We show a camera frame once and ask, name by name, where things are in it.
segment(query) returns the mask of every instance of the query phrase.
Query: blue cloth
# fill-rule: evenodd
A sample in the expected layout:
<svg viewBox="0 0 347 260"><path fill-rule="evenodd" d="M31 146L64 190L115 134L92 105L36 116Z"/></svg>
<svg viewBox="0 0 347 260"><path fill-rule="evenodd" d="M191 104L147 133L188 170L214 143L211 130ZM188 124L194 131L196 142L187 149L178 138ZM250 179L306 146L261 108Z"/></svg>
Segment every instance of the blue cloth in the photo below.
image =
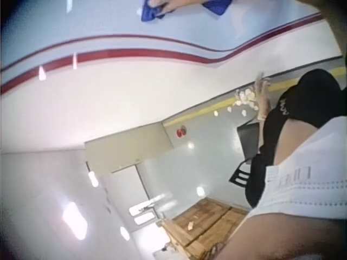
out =
<svg viewBox="0 0 347 260"><path fill-rule="evenodd" d="M211 12L222 15L226 12L233 0L211 0L202 5Z"/></svg>
<svg viewBox="0 0 347 260"><path fill-rule="evenodd" d="M155 18L162 19L164 15L158 16L167 4L163 4L161 6L157 7L150 7L148 5L149 0L145 0L143 7L142 7L142 15L141 15L141 21L142 22L149 22L153 21ZM204 4L202 4L205 8L210 10L211 12L217 14L217 15L222 15L226 12L227 8L229 5L232 3L233 0L210 0Z"/></svg>
<svg viewBox="0 0 347 260"><path fill-rule="evenodd" d="M155 18L159 18L162 19L165 15L160 15L158 16L158 14L160 14L164 8L164 6L166 6L167 4L163 4L161 6L157 6L157 7L150 7L148 5L148 1L149 0L145 0L143 7L142 7L142 15L141 15L141 21L142 22L149 22L154 20Z"/></svg>

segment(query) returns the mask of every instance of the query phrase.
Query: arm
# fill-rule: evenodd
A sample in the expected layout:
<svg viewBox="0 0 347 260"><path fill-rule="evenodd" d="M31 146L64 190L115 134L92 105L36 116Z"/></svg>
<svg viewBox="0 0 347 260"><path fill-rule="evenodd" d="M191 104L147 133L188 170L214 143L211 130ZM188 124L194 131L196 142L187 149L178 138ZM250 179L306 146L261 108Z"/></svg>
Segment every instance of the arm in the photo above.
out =
<svg viewBox="0 0 347 260"><path fill-rule="evenodd" d="M264 122L267 114L270 112L270 102L267 99L266 102L261 105L259 103L259 106L263 106L259 108L258 112L258 120L259 120L259 141L258 141L258 149L264 144L264 136L263 136L263 128L264 128Z"/></svg>
<svg viewBox="0 0 347 260"><path fill-rule="evenodd" d="M254 87L255 87L255 99L259 106L258 111L258 120L259 120L259 141L258 141L258 149L264 144L264 136L263 136L263 128L264 122L271 110L270 101L267 98L267 88L270 85L269 79L263 79L264 73L261 72L257 75Z"/></svg>

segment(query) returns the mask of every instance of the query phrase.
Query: black top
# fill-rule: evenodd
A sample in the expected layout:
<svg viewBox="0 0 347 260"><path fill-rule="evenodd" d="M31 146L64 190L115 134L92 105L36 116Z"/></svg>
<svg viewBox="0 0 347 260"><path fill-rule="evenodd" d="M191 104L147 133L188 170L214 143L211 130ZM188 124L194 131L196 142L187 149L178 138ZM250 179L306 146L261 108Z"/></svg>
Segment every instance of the black top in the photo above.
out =
<svg viewBox="0 0 347 260"><path fill-rule="evenodd" d="M246 186L246 198L256 207L265 188L266 166L274 163L276 146L287 119L296 119L321 128L332 118L346 116L346 89L341 91L334 77L315 69L280 97L268 114L263 128L264 145L253 159Z"/></svg>

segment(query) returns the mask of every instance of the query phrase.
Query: hand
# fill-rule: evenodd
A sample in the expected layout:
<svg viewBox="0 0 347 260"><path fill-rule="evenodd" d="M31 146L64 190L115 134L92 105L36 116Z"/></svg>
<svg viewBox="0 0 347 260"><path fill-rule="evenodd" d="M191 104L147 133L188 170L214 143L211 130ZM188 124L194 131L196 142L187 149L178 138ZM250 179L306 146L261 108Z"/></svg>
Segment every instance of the hand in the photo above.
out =
<svg viewBox="0 0 347 260"><path fill-rule="evenodd" d="M264 79L264 72L257 75L254 88L255 88L255 99L259 106L258 119L264 120L267 114L270 112L270 101L267 97L268 87L270 86L270 79Z"/></svg>
<svg viewBox="0 0 347 260"><path fill-rule="evenodd" d="M192 4L203 4L208 0L149 0L148 5L150 7L159 7L163 4L167 4L164 6L162 12L159 15L165 14L167 12L171 12L180 7L185 7L187 5Z"/></svg>

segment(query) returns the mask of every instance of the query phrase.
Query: fluorescent light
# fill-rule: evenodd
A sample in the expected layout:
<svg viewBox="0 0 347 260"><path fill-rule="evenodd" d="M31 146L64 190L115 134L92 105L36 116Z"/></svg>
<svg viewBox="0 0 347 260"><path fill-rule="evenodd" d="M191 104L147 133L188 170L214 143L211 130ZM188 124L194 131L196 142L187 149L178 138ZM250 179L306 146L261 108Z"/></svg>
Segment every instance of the fluorescent light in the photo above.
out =
<svg viewBox="0 0 347 260"><path fill-rule="evenodd" d="M194 143L193 142L189 142L188 143L188 148L193 150L195 148Z"/></svg>
<svg viewBox="0 0 347 260"><path fill-rule="evenodd" d="M98 187L99 182L98 182L98 179L95 177L95 173L93 171L91 171L91 172L89 172L88 176L92 182L93 187Z"/></svg>
<svg viewBox="0 0 347 260"><path fill-rule="evenodd" d="M44 69L42 66L39 66L38 68L38 80L44 81L46 79L46 73L44 72Z"/></svg>
<svg viewBox="0 0 347 260"><path fill-rule="evenodd" d="M205 190L203 187L198 187L196 188L196 193L199 197L204 197L205 196Z"/></svg>
<svg viewBox="0 0 347 260"><path fill-rule="evenodd" d="M72 11L72 5L73 5L72 1L73 0L66 0L66 13L67 14Z"/></svg>
<svg viewBox="0 0 347 260"><path fill-rule="evenodd" d="M154 219L155 217L156 216L153 214L153 212L148 212L146 214L143 214L139 217L134 218L134 220L137 225L141 225L150 221L151 219Z"/></svg>
<svg viewBox="0 0 347 260"><path fill-rule="evenodd" d="M77 54L74 53L74 56L72 57L72 67L73 69L77 69Z"/></svg>
<svg viewBox="0 0 347 260"><path fill-rule="evenodd" d="M120 234L125 240L127 240L127 241L130 240L130 235L129 235L128 231L125 229L125 227L122 226L120 228Z"/></svg>
<svg viewBox="0 0 347 260"><path fill-rule="evenodd" d="M63 213L63 220L66 222L66 224L68 224L78 240L85 239L87 235L88 223L74 202L70 202L66 206Z"/></svg>

